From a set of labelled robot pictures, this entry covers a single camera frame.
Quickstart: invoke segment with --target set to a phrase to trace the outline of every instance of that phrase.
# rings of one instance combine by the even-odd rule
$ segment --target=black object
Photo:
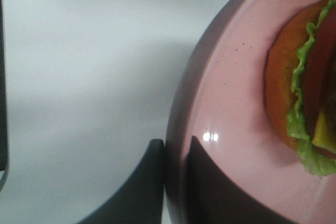
[[[164,144],[151,140],[123,186],[79,224],[160,224],[163,205]]]
[[[5,82],[5,51],[3,31],[2,0],[0,2],[0,170],[5,170],[8,163],[7,142],[7,109],[6,109],[6,82]]]
[[[234,184],[192,138],[186,179],[189,224],[294,224]]]

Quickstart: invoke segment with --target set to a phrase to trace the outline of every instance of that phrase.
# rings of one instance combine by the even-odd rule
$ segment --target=white table
[[[3,1],[11,159],[0,223],[75,223],[165,138],[186,62],[228,0]]]

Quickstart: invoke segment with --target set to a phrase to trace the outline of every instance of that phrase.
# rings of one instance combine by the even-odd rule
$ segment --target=lettuce
[[[298,99],[294,107],[287,114],[287,134],[299,139],[297,155],[300,157],[302,165],[309,173],[320,176],[336,173],[336,159],[327,158],[313,148],[311,137],[308,135],[305,126],[301,80],[302,74],[305,71],[307,56],[315,42],[314,33],[319,29],[322,21],[334,6],[336,6],[336,0],[329,0],[327,6],[321,10],[317,24],[315,25],[312,22],[307,23],[306,30],[309,39],[296,51],[299,64],[293,71],[291,83],[291,91],[296,94]]]

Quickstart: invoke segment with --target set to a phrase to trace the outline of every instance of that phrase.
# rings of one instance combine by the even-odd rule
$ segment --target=tomato slice
[[[307,60],[303,77],[303,108],[308,133],[314,136],[321,105],[336,55],[336,8],[322,22]]]

